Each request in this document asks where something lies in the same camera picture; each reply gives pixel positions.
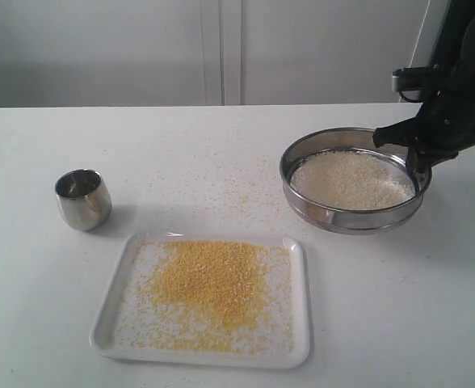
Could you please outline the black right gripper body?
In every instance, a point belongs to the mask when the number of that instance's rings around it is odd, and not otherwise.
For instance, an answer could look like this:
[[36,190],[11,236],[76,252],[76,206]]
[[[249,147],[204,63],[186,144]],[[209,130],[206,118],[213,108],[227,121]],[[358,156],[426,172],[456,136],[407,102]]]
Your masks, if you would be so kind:
[[452,72],[421,106],[417,117],[413,144],[417,161],[448,160],[475,146],[475,18]]

